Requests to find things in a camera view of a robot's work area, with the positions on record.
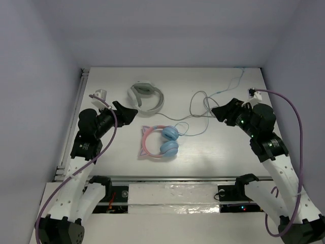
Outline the pink blue cat-ear headphones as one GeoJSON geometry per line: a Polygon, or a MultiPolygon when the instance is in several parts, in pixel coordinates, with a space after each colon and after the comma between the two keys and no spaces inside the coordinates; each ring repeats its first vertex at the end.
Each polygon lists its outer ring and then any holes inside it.
{"type": "Polygon", "coordinates": [[[179,132],[174,126],[142,126],[139,157],[172,158],[179,150],[179,132]]]}

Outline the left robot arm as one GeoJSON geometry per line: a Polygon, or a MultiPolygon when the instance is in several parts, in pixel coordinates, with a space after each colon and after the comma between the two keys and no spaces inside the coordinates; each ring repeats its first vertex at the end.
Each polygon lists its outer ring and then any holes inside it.
{"type": "Polygon", "coordinates": [[[78,132],[70,153],[71,160],[62,183],[41,208],[35,223],[37,243],[82,243],[84,224],[101,200],[113,197],[110,178],[89,178],[97,159],[112,144],[117,129],[129,125],[136,109],[104,100],[98,110],[84,109],[79,113],[78,132]]]}

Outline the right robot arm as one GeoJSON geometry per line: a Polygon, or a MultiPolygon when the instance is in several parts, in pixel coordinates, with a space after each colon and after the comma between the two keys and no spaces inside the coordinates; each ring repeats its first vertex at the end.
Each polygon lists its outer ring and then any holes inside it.
{"type": "Polygon", "coordinates": [[[272,177],[276,193],[263,189],[253,174],[236,179],[235,195],[251,199],[277,225],[284,243],[313,243],[324,238],[324,215],[312,203],[293,169],[289,152],[274,133],[276,116],[267,104],[251,105],[233,98],[212,110],[219,122],[238,126],[250,137],[250,147],[272,177]]]}

